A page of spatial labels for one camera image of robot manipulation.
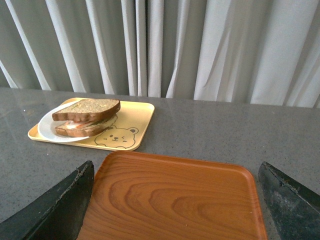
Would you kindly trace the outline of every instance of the white plate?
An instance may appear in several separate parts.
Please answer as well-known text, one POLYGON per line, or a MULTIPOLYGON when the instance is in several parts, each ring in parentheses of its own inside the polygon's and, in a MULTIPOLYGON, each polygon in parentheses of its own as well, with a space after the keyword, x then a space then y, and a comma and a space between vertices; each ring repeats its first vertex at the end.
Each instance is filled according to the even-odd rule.
POLYGON ((50 112, 48 112, 46 115, 44 115, 44 117, 40 120, 38 124, 38 133, 40 134, 40 136, 54 143, 70 143, 70 142, 76 142, 76 141, 89 138, 88 136, 70 137, 70 136, 62 136, 62 135, 56 134, 55 127, 65 123, 66 121, 54 121, 52 119, 52 114, 76 102, 78 101, 72 101, 72 102, 60 105, 55 109, 51 110, 50 112))

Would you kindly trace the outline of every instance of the black object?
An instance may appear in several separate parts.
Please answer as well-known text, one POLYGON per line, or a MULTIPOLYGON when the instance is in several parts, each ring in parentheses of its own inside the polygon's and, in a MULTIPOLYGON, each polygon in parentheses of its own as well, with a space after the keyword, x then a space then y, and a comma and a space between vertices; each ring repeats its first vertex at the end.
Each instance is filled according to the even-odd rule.
POLYGON ((282 240, 320 240, 320 196, 263 162, 259 181, 282 240))
POLYGON ((94 165, 87 161, 0 224, 1 240, 75 240, 91 198, 94 165))

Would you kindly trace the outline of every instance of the sandwich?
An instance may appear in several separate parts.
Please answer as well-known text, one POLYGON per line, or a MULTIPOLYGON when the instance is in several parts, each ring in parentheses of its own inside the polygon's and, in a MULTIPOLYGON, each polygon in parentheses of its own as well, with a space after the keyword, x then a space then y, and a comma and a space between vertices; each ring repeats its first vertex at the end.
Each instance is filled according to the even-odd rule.
POLYGON ((83 99, 52 114, 58 135, 92 137, 102 133, 117 120, 121 105, 118 99, 83 99))

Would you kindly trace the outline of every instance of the table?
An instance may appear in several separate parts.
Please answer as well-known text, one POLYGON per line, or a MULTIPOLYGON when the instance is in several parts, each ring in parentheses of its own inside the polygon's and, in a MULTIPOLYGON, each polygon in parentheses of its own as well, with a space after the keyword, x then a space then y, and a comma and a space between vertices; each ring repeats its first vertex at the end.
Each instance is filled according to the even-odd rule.
POLYGON ((270 240, 280 237, 258 183, 258 169, 263 161, 320 194, 320 109, 2 87, 0 222, 86 160, 92 160, 97 171, 110 153, 29 139, 28 131, 47 112, 74 97, 153 104, 153 117, 136 152, 247 168, 256 180, 270 240))

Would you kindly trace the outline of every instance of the wood grain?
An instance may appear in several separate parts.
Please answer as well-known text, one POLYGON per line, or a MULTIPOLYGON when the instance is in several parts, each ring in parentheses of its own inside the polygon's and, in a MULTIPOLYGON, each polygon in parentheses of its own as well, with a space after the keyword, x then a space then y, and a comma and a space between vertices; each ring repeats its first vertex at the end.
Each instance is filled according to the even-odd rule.
POLYGON ((118 151, 94 181, 78 240, 267 240, 243 167, 118 151))

